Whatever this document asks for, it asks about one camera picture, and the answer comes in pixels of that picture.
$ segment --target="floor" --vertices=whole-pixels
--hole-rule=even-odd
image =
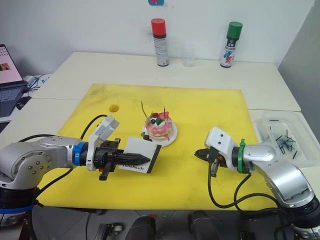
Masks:
[[[124,240],[133,222],[140,216],[156,215],[157,240],[194,240],[188,231],[188,210],[107,210],[103,215],[91,214],[88,222],[88,240],[94,240],[100,223],[123,223],[124,230],[108,240]],[[220,240],[240,240],[240,230],[255,232],[255,239],[273,239],[279,225],[276,216],[263,219],[239,220],[236,211],[206,211],[220,231]],[[58,207],[35,207],[33,224],[39,240],[85,240],[85,226],[89,214]],[[293,232],[287,230],[288,240]]]

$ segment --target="white table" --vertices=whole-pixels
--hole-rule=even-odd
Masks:
[[[272,63],[235,62],[226,69],[219,61],[196,60],[185,67],[173,58],[159,67],[152,56],[75,52],[3,130],[0,149],[34,134],[56,134],[92,83],[241,89],[252,120],[264,110],[301,110]],[[318,196],[319,170],[302,170]]]

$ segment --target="yellow mat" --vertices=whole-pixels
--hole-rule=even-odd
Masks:
[[[86,125],[99,114],[112,115],[120,122],[110,140],[121,138],[123,149],[129,136],[140,137],[147,114],[169,111],[178,127],[178,136],[163,147],[151,174],[116,169],[107,181],[99,181],[98,171],[77,167],[67,177],[48,188],[38,199],[46,206],[99,209],[217,209],[211,203],[208,189],[208,163],[195,157],[204,148],[209,130],[218,126],[239,143],[257,143],[246,103],[240,90],[151,87],[135,85],[93,84],[79,106],[59,131],[60,136],[79,138]],[[109,112],[112,104],[117,112]],[[89,128],[84,141],[99,124]],[[43,187],[66,169],[47,173]],[[238,183],[245,177],[220,167],[212,178],[212,192],[220,204],[229,204]],[[249,193],[271,194],[262,176],[254,173],[241,188],[239,197]],[[263,197],[253,197],[239,205],[246,210],[274,207]]]

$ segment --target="label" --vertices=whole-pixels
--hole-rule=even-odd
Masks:
[[[153,38],[156,54],[156,61],[160,66],[167,66],[169,64],[167,52],[167,39],[166,38]]]
[[[224,47],[224,51],[221,57],[220,64],[225,67],[231,67],[232,60],[235,57],[235,51],[237,46],[237,40],[228,39]]]

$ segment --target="sticker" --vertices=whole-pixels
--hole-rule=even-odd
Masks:
[[[163,6],[165,4],[165,0],[148,0],[151,6]]]

